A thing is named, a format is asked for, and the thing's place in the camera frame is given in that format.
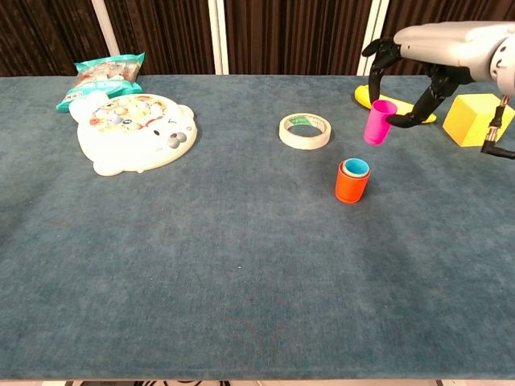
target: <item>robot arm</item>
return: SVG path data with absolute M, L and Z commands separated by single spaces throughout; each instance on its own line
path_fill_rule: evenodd
M 387 121 L 408 128 L 421 124 L 450 97 L 461 84 L 495 81 L 503 92 L 503 102 L 490 124 L 484 153 L 515 159 L 514 152 L 495 147 L 496 127 L 509 97 L 515 95 L 515 23 L 445 22 L 407 27 L 393 39 L 377 39 L 363 56 L 375 58 L 369 75 L 369 96 L 379 98 L 385 70 L 401 59 L 416 60 L 431 78 L 431 85 L 404 116 L 392 115 Z

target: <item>yellow block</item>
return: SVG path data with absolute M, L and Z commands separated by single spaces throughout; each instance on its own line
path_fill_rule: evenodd
M 500 102 L 493 94 L 458 95 L 443 122 L 443 129 L 461 147 L 482 146 L 488 133 L 488 125 Z M 513 116 L 515 111 L 506 106 L 502 126 L 497 131 L 497 140 L 506 131 Z

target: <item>orange cup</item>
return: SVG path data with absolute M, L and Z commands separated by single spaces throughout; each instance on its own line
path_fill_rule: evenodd
M 357 203 L 370 177 L 370 167 L 359 158 L 349 158 L 340 162 L 336 177 L 335 195 L 343 203 Z

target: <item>pink cup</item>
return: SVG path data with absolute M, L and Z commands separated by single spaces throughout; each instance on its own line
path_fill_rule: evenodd
M 386 117 L 394 115 L 396 112 L 397 106 L 390 101 L 378 99 L 373 102 L 365 126 L 365 135 L 363 136 L 365 142 L 372 146 L 379 146 L 383 143 L 392 126 L 386 121 Z

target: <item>cup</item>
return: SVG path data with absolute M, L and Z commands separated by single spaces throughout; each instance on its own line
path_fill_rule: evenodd
M 370 177 L 369 164 L 359 158 L 349 158 L 338 166 L 336 198 L 343 203 L 357 203 Z
M 369 145 L 379 146 L 386 139 L 389 128 L 392 126 L 386 121 L 386 117 L 394 115 L 397 112 L 397 106 L 390 101 L 378 99 L 372 103 L 370 108 L 369 119 L 365 126 L 365 134 L 363 139 Z

